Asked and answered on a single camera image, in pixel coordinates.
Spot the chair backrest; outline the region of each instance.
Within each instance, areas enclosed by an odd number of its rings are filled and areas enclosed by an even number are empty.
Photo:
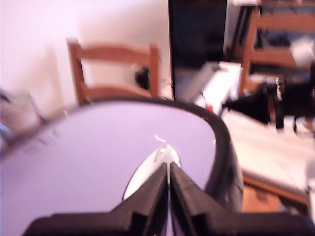
[[[257,29],[315,32],[315,14],[277,13],[275,15],[264,16],[260,15],[258,8],[252,10],[242,63],[243,71],[239,89],[240,95],[242,95],[244,89],[257,87],[256,83],[247,80],[251,63],[297,67],[292,53],[288,48],[255,49],[254,43]]]
[[[159,96],[159,54],[156,44],[151,44],[149,49],[127,45],[93,45],[82,48],[77,41],[68,41],[67,44],[79,105],[113,96]],[[82,59],[136,63],[140,66],[146,66],[150,70],[150,92],[128,85],[88,87],[84,82]]]

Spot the red object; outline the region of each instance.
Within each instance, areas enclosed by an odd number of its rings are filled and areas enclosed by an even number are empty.
[[[213,106],[212,106],[212,105],[208,105],[208,104],[207,104],[207,109],[208,109],[210,112],[213,112]]]

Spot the black object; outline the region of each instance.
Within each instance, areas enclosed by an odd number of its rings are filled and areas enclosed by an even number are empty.
[[[143,67],[141,70],[135,73],[135,79],[137,84],[146,90],[150,89],[150,80],[149,80],[149,68]]]
[[[5,91],[3,89],[0,89],[0,98],[1,100],[4,100],[8,103],[10,103],[10,100],[8,98],[8,96],[5,94]]]
[[[173,230],[187,236],[315,235],[310,219],[287,213],[232,213],[203,192],[175,163],[170,165]],[[63,214],[35,220],[24,236],[164,234],[167,166],[109,213]]]
[[[243,14],[244,14],[245,8],[246,8],[245,6],[241,6],[240,7],[240,11],[238,13],[235,30],[234,30],[234,34],[233,34],[233,37],[232,37],[231,48],[227,49],[227,60],[228,61],[231,61],[232,58],[233,58],[233,53],[234,53],[234,50],[235,50],[237,37],[238,37],[238,34],[239,34],[241,21],[242,21],[242,18],[243,18]]]
[[[284,32],[282,35],[276,36],[274,38],[271,38],[269,40],[269,46],[271,47],[290,47],[291,42],[289,41],[287,37],[287,33]]]
[[[170,179],[172,212],[187,236],[315,235],[315,226],[307,217],[227,211],[174,163],[170,167]]]
[[[299,84],[277,80],[275,85],[262,84],[253,95],[227,101],[223,108],[241,112],[263,124],[268,124],[270,106],[276,115],[276,128],[284,127],[285,116],[315,116],[315,65],[311,67],[309,82]]]
[[[226,0],[168,0],[171,79],[177,96],[177,69],[199,69],[207,61],[224,59]]]

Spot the reflective surface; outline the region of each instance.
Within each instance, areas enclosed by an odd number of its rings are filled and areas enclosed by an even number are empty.
[[[174,162],[181,168],[181,160],[176,150],[171,145],[164,145],[154,151],[135,171],[123,195],[123,201],[137,191],[142,184],[161,166],[162,163]]]
[[[109,101],[67,116],[1,157],[3,235],[21,235],[34,219],[56,212],[110,211],[143,160],[166,144],[205,187],[216,145],[211,126],[197,115],[161,104]]]

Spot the wooden leg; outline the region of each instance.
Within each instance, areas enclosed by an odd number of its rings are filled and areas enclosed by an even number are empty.
[[[236,59],[242,59],[244,57],[244,47],[239,44],[235,45],[233,57]]]
[[[243,57],[243,71],[242,71],[242,78],[241,78],[241,83],[240,83],[240,88],[239,88],[239,96],[244,95],[244,89],[246,87],[246,80],[247,76],[249,74],[249,69],[251,65],[251,56],[253,53],[253,47],[254,47],[254,42],[255,42],[255,37],[256,37],[256,32],[257,32],[257,21],[260,17],[260,11],[258,8],[254,8],[252,10],[252,16],[251,16],[251,21],[250,21],[250,27],[248,30],[248,35],[247,35],[247,40],[246,40],[246,45],[245,45],[245,51],[244,51],[244,57]]]
[[[150,94],[152,97],[159,97],[159,54],[156,44],[150,45]]]
[[[310,130],[311,132],[313,131],[313,119],[314,118],[306,118],[306,125],[305,127]]]
[[[84,84],[83,70],[81,60],[76,57],[77,50],[80,48],[78,41],[68,41],[68,50],[70,55],[70,62],[72,66],[72,76],[75,85],[75,92],[79,105],[87,103],[87,99],[83,94],[81,84]]]

